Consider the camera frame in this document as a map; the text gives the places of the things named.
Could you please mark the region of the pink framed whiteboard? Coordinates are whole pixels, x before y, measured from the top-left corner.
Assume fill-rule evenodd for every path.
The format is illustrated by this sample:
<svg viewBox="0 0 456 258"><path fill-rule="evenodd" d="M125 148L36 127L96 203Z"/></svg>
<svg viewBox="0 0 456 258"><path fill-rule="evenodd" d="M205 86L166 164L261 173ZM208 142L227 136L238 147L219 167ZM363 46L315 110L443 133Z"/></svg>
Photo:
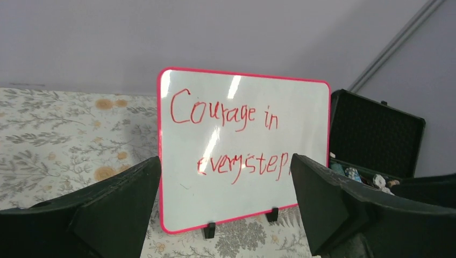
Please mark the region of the pink framed whiteboard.
<svg viewBox="0 0 456 258"><path fill-rule="evenodd" d="M327 164L330 95L322 80L162 70L161 228L176 234L296 206L291 158Z"/></svg>

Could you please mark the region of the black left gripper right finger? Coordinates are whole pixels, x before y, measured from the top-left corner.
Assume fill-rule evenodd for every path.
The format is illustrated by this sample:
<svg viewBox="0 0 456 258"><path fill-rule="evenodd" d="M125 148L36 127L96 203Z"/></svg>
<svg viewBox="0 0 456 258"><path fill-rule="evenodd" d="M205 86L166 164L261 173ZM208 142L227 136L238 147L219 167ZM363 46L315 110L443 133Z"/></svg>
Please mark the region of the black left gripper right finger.
<svg viewBox="0 0 456 258"><path fill-rule="evenodd" d="M455 209L390 195L304 155L290 171L312 255L455 257Z"/></svg>

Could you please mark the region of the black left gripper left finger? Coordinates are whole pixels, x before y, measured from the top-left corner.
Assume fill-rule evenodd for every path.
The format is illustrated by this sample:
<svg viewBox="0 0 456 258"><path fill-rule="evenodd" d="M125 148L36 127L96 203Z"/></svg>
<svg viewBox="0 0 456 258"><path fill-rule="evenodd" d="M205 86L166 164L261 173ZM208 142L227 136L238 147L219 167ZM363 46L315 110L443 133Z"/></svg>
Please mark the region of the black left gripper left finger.
<svg viewBox="0 0 456 258"><path fill-rule="evenodd" d="M151 157L88 187L1 211L1 257L139 257L158 191Z"/></svg>

